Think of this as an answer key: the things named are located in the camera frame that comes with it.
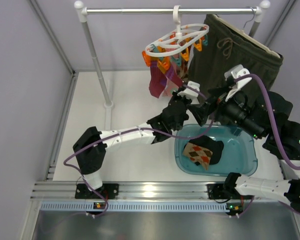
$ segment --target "blue plastic bin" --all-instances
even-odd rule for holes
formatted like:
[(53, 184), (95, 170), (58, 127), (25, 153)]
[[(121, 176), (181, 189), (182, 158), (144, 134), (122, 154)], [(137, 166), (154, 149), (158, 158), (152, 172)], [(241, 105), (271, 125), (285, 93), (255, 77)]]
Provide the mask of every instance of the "blue plastic bin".
[[(208, 125), (188, 124), (177, 132), (177, 136), (194, 137), (205, 131)], [(176, 164), (188, 174), (227, 176), (229, 173), (252, 175), (258, 167), (254, 138), (236, 126), (213, 125), (206, 134), (215, 141), (222, 141), (224, 148), (219, 163), (209, 165), (208, 170), (195, 165), (183, 155), (189, 140), (175, 139), (174, 154)]]

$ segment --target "white pole connector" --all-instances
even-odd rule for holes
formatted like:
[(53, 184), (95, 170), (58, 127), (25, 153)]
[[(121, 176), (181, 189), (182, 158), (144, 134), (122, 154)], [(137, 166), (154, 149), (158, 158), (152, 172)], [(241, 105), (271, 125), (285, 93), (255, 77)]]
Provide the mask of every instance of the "white pole connector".
[(78, 13), (78, 17), (81, 23), (85, 23), (87, 21), (87, 8), (85, 7), (82, 1), (75, 1), (74, 8)]
[(257, 10), (255, 13), (255, 22), (257, 23), (261, 23), (262, 18), (264, 17), (266, 11), (268, 8), (270, 8), (270, 1), (269, 0), (263, 0), (262, 2), (260, 2), (260, 5), (257, 6)]
[(179, 14), (179, 8), (181, 5), (175, 5), (173, 7), (173, 22), (176, 24), (176, 33), (175, 33), (175, 38), (180, 39), (182, 38), (182, 32), (181, 32), (181, 15)]

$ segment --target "gray wall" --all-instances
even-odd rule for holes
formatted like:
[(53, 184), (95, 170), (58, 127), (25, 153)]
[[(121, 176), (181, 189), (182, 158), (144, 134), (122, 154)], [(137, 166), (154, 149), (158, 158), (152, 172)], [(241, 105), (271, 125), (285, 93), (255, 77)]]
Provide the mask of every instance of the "gray wall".
[(300, 0), (294, 5), (270, 47), (284, 56), (272, 90), (293, 103), (290, 118), (300, 123)]
[(15, 240), (70, 81), (26, 0), (0, 0), (0, 240)]
[[(243, 8), (258, 6), (261, 0), (82, 0), (90, 8)], [(93, 63), (75, 0), (38, 0), (49, 19), (71, 65), (76, 70), (93, 70)], [(272, 0), (255, 38), (263, 42), (287, 0)], [(251, 15), (223, 15), (242, 28)], [(202, 23), (205, 15), (184, 15), (181, 23)], [(176, 28), (172, 15), (90, 15), (91, 35), (100, 64), (107, 70), (147, 69), (141, 52), (146, 45)]]

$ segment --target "drawstring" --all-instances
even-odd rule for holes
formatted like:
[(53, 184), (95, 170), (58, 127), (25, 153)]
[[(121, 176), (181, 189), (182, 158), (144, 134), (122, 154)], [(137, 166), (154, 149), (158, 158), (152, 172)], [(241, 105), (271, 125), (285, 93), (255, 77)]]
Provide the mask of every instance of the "drawstring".
[(230, 58), (230, 55), (232, 52), (232, 47), (234, 46), (234, 44), (239, 46), (239, 44), (236, 43), (235, 41), (233, 41), (233, 39), (231, 37), (225, 37), (225, 38), (221, 39), (220, 41), (218, 41), (216, 46), (218, 49), (221, 49), (227, 44), (228, 44), (228, 46), (222, 51), (222, 54), (223, 54), (223, 56), (225, 56), (225, 59)]

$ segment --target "white table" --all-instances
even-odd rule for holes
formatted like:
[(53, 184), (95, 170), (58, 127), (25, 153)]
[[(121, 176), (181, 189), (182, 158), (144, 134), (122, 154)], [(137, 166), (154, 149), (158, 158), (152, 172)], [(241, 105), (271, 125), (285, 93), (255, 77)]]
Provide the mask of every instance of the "white table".
[[(168, 97), (154, 98), (148, 86), (150, 71), (107, 71), (106, 82), (114, 81), (111, 128), (133, 127), (161, 113)], [(99, 131), (105, 125), (104, 97), (95, 72), (80, 72), (77, 79), (64, 135), (58, 155), (54, 181), (76, 181), (79, 173), (63, 165), (73, 153), (73, 145), (84, 131), (96, 126)], [(196, 123), (191, 113), (185, 124)], [(258, 168), (256, 178), (282, 180), (277, 158), (262, 148), (264, 140), (255, 141)], [(173, 138), (152, 145), (136, 145), (105, 155), (100, 170), (103, 181), (118, 182), (214, 182), (225, 177), (192, 175), (183, 172), (176, 164)], [(73, 158), (69, 161), (77, 165)]]

